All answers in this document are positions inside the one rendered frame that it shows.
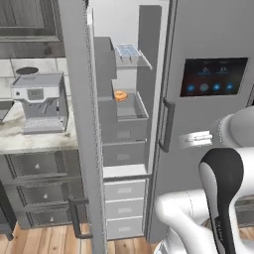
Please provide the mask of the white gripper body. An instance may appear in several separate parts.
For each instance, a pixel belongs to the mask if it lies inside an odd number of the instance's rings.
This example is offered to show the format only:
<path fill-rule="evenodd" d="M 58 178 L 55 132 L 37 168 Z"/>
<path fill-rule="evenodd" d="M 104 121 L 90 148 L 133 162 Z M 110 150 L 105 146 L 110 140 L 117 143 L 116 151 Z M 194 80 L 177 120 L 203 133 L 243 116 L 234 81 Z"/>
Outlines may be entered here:
<path fill-rule="evenodd" d="M 192 147 L 203 147 L 212 144 L 212 135 L 209 131 L 188 133 L 179 138 L 180 146 L 183 149 Z"/>

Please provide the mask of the grey open freezer bin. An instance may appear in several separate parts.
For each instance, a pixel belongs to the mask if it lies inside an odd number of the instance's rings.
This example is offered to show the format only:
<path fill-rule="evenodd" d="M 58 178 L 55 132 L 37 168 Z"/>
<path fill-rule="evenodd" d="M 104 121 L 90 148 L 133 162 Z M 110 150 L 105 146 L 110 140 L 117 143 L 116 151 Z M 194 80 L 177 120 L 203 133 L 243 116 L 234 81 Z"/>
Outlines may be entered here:
<path fill-rule="evenodd" d="M 117 118 L 120 120 L 149 118 L 139 95 L 136 93 L 129 93 L 126 100 L 117 102 L 116 109 Z"/>

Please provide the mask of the grey freezer drawer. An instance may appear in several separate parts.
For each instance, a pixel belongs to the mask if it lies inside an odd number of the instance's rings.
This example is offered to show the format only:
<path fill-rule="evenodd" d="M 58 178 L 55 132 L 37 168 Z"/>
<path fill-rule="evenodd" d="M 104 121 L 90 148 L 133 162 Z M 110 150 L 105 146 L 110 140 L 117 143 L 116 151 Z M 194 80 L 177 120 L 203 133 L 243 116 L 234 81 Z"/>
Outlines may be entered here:
<path fill-rule="evenodd" d="M 137 165 L 144 163 L 145 141 L 103 145 L 103 166 Z"/>
<path fill-rule="evenodd" d="M 102 121 L 101 134 L 104 143 L 142 141 L 147 137 L 145 118 L 123 119 L 121 121 Z"/>

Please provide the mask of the white freezer drawer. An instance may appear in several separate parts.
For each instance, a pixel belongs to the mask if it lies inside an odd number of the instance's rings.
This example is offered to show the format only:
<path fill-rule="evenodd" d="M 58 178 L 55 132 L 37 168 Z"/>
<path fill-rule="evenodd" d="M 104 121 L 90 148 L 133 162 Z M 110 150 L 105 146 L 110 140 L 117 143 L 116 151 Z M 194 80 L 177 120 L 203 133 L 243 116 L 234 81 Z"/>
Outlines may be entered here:
<path fill-rule="evenodd" d="M 143 214 L 143 207 L 144 200 L 142 198 L 107 202 L 105 204 L 106 218 L 139 216 Z"/>
<path fill-rule="evenodd" d="M 105 198 L 107 200 L 118 200 L 143 197 L 145 193 L 145 186 L 145 180 L 105 183 Z"/>
<path fill-rule="evenodd" d="M 130 238 L 143 235 L 143 217 L 107 221 L 107 239 Z"/>

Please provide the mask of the clear glass freezer shelf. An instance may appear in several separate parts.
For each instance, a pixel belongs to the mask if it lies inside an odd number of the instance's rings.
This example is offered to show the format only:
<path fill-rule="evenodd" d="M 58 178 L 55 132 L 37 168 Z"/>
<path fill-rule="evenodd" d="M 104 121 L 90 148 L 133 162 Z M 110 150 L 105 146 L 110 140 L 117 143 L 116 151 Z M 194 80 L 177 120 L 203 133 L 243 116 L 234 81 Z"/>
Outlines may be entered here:
<path fill-rule="evenodd" d="M 118 68 L 139 68 L 147 67 L 153 69 L 152 65 L 146 59 L 141 51 L 134 52 L 133 54 L 127 53 L 120 55 L 118 52 L 115 52 L 116 57 L 116 66 Z"/>

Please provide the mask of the grey fridge door with screen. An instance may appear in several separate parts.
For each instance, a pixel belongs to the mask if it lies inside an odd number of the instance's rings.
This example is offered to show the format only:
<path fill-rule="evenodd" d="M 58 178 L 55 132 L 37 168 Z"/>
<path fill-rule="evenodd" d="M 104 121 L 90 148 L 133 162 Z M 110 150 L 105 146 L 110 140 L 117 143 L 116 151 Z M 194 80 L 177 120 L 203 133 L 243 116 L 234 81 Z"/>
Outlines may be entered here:
<path fill-rule="evenodd" d="M 183 149 L 179 138 L 205 131 L 254 101 L 254 0 L 159 1 L 169 10 L 147 213 L 151 243 L 167 232 L 156 215 L 156 198 L 200 186 L 197 165 L 207 150 Z M 176 104 L 168 153 L 159 146 L 167 114 L 164 98 Z"/>

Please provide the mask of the grey freezer door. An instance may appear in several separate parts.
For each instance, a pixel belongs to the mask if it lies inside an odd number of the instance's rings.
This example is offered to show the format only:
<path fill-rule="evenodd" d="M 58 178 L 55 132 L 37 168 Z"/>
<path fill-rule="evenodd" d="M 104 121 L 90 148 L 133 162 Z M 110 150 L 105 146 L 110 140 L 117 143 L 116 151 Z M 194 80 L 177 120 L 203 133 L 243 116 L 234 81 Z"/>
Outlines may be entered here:
<path fill-rule="evenodd" d="M 92 254 L 107 254 L 104 212 L 102 144 L 100 137 L 93 44 L 93 17 L 88 0 L 59 0 L 78 145 L 84 201 Z"/>

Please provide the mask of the dark grey counter drawer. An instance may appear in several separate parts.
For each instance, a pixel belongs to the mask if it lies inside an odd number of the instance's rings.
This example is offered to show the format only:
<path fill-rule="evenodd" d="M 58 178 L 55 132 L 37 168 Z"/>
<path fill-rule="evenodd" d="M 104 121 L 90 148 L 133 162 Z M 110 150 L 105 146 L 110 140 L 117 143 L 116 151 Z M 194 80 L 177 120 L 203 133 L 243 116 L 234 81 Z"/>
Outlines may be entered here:
<path fill-rule="evenodd" d="M 57 226 L 71 223 L 71 215 L 68 207 L 30 211 L 28 217 L 31 220 L 31 224 L 36 227 Z M 50 222 L 51 217 L 55 219 L 54 222 Z"/>
<path fill-rule="evenodd" d="M 39 169 L 35 168 L 36 164 L 40 164 Z M 0 157 L 0 179 L 4 182 L 47 176 L 79 177 L 78 151 L 13 154 Z"/>
<path fill-rule="evenodd" d="M 71 194 L 75 197 L 83 197 L 81 180 L 56 182 L 51 184 L 34 184 L 17 187 L 24 205 L 41 205 L 42 203 L 64 202 Z"/>

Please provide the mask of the orange donut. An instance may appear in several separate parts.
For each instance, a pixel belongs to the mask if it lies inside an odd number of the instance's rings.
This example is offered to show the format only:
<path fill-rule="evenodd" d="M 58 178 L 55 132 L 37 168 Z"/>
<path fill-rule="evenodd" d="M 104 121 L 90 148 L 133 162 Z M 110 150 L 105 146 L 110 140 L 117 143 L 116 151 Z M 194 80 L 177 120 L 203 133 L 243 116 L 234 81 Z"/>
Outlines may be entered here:
<path fill-rule="evenodd" d="M 128 97 L 128 93 L 124 90 L 115 90 L 114 96 L 116 101 L 125 101 Z"/>

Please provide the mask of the grey cupboard drawer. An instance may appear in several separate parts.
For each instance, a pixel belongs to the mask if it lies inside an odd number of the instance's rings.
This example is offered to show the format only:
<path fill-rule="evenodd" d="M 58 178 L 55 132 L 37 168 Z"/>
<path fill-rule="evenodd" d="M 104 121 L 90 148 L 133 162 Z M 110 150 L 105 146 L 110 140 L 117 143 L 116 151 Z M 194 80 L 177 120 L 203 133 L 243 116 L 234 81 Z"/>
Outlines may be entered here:
<path fill-rule="evenodd" d="M 254 195 L 244 196 L 237 200 L 235 209 L 240 227 L 254 226 Z"/>

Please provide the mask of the grey fridge body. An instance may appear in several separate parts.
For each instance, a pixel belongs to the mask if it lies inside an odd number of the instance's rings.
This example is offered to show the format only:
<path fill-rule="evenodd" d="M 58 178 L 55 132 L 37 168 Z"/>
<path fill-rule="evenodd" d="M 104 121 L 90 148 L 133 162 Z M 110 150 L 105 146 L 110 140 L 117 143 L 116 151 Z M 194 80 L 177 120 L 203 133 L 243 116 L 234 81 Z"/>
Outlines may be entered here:
<path fill-rule="evenodd" d="M 143 237 L 147 231 L 147 213 L 151 203 L 150 189 L 154 174 L 154 157 L 163 72 L 164 48 L 169 5 L 159 0 L 91 0 L 93 44 L 96 71 L 96 90 L 100 137 L 102 121 L 121 121 L 117 118 L 114 91 L 124 90 L 139 95 L 146 112 L 147 137 L 144 163 L 102 167 L 104 184 L 109 182 L 145 180 L 143 197 Z M 132 44 L 141 51 L 153 69 L 147 67 L 118 68 L 115 46 Z"/>

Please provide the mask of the grey coffee machine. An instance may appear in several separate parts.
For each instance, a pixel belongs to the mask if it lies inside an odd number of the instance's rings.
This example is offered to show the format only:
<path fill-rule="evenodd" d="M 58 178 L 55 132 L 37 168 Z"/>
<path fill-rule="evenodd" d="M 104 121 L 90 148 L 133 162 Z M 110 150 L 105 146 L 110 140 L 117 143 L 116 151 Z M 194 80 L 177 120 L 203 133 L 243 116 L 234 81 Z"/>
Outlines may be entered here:
<path fill-rule="evenodd" d="M 20 101 L 25 114 L 23 134 L 62 133 L 68 121 L 68 106 L 62 71 L 39 72 L 37 67 L 16 70 L 11 85 L 14 100 Z"/>

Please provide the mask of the dark wooden furniture leg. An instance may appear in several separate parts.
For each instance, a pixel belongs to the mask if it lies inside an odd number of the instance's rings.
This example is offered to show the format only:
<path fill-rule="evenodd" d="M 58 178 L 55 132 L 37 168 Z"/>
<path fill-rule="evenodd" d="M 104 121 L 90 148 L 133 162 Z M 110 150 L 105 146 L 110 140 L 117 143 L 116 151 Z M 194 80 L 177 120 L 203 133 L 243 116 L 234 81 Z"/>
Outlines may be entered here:
<path fill-rule="evenodd" d="M 0 234 L 4 234 L 9 241 L 12 241 L 14 238 L 13 231 L 16 222 L 16 215 L 0 182 Z"/>

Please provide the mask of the dark grey wall cupboard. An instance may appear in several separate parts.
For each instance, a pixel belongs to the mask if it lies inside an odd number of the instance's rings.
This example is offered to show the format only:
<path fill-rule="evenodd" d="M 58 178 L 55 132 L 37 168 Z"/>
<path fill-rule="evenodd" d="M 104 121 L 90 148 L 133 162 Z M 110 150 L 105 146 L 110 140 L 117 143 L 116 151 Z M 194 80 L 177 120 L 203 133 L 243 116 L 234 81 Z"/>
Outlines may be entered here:
<path fill-rule="evenodd" d="M 59 0 L 0 0 L 0 59 L 64 56 Z"/>

